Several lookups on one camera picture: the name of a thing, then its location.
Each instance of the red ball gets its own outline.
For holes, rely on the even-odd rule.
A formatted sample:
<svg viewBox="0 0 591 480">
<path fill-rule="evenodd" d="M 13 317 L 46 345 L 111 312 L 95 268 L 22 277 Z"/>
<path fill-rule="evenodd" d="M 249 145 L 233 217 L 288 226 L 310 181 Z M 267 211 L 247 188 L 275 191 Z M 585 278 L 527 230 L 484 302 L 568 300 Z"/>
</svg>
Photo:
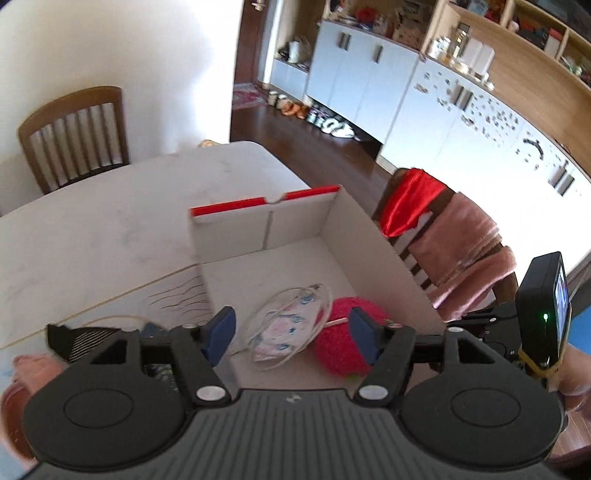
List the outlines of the red ball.
<svg viewBox="0 0 591 480">
<path fill-rule="evenodd" d="M 369 300 L 344 297 L 334 301 L 328 321 L 348 317 L 353 307 L 363 308 L 365 313 L 381 325 L 388 318 L 380 307 Z M 365 375 L 369 371 L 369 365 L 349 334 L 349 322 L 322 329 L 314 340 L 313 348 L 318 360 L 331 373 L 345 377 L 352 374 Z"/>
</svg>

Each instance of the dark doorway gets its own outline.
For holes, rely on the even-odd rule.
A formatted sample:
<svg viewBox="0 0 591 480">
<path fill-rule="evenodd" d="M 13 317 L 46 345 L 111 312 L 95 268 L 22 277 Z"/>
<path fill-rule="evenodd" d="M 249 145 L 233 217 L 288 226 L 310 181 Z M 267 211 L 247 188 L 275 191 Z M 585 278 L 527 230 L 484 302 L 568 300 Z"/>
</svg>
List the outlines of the dark doorway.
<svg viewBox="0 0 591 480">
<path fill-rule="evenodd" d="M 244 0 L 236 52 L 234 84 L 255 83 L 261 53 L 261 35 L 267 17 L 264 0 Z"/>
</svg>

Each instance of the human hand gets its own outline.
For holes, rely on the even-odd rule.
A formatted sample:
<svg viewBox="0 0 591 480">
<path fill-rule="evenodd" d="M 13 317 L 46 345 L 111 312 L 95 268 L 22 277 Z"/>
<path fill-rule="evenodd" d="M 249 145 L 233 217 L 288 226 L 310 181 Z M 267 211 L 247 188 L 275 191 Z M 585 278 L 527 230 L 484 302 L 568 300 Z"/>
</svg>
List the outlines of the human hand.
<svg viewBox="0 0 591 480">
<path fill-rule="evenodd" d="M 591 355 L 567 344 L 560 368 L 550 378 L 551 390 L 564 395 L 567 411 L 580 410 L 591 419 Z"/>
</svg>

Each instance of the white wall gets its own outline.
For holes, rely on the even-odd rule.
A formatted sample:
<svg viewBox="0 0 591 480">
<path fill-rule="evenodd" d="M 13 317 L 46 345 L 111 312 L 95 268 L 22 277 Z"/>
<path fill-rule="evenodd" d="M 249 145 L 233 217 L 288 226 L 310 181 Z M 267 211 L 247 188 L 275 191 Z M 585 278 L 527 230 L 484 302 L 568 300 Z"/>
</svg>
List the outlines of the white wall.
<svg viewBox="0 0 591 480">
<path fill-rule="evenodd" d="M 48 101 L 117 85 L 131 161 L 229 141 L 242 0 L 11 0 L 0 10 L 0 213 L 41 196 L 17 139 Z"/>
</svg>

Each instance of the rug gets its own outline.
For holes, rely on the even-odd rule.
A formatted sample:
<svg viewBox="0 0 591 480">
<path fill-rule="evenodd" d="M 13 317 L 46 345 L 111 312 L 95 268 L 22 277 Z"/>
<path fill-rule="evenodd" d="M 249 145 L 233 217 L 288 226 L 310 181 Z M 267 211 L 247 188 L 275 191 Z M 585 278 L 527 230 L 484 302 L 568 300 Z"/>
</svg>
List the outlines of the rug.
<svg viewBox="0 0 591 480">
<path fill-rule="evenodd" d="M 238 85 L 234 85 L 232 110 L 240 110 L 242 108 L 250 108 L 264 104 L 265 99 L 262 97 L 262 92 L 252 83 L 239 83 Z"/>
</svg>

